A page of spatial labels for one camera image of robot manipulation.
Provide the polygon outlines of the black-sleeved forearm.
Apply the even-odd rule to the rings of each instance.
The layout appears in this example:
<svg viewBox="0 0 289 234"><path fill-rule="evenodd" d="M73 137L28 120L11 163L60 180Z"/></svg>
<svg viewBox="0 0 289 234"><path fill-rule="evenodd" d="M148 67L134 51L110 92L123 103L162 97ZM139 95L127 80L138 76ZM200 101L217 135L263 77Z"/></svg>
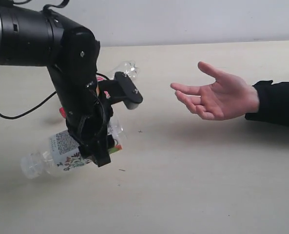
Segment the black-sleeved forearm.
<svg viewBox="0 0 289 234"><path fill-rule="evenodd" d="M245 119L289 127L289 81L262 80L253 87L258 93L259 108L256 113L245 114Z"/></svg>

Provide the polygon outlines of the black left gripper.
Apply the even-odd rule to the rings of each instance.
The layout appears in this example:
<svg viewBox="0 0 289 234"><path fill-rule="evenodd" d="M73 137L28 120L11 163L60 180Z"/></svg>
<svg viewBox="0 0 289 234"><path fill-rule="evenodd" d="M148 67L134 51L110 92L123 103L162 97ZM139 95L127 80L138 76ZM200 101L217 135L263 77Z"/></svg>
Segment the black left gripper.
<svg viewBox="0 0 289 234"><path fill-rule="evenodd" d="M107 135L113 109L96 78L100 42L85 26L66 17L57 19L58 52L47 69L82 158L102 167L111 162L108 150L115 147L115 139Z"/></svg>

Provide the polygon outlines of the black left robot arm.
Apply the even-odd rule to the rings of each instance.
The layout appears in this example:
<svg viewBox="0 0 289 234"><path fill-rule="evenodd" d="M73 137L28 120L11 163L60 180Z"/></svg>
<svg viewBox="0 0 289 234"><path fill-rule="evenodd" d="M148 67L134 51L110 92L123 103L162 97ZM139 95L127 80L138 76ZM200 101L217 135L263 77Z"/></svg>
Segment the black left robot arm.
<svg viewBox="0 0 289 234"><path fill-rule="evenodd" d="M34 11L0 0L0 65L46 67L81 155L104 166L112 108L96 78L99 52L92 31L53 5Z"/></svg>

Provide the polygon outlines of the person's open hand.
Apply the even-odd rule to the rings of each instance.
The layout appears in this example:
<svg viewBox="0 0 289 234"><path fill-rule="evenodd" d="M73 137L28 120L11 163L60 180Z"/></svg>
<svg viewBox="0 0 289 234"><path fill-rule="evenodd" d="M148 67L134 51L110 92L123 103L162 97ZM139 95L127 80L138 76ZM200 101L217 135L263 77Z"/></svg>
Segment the person's open hand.
<svg viewBox="0 0 289 234"><path fill-rule="evenodd" d="M223 121L259 110L257 90L239 76L226 73L205 62L197 64L204 74L215 79L212 84L189 86L171 83L176 98L203 120Z"/></svg>

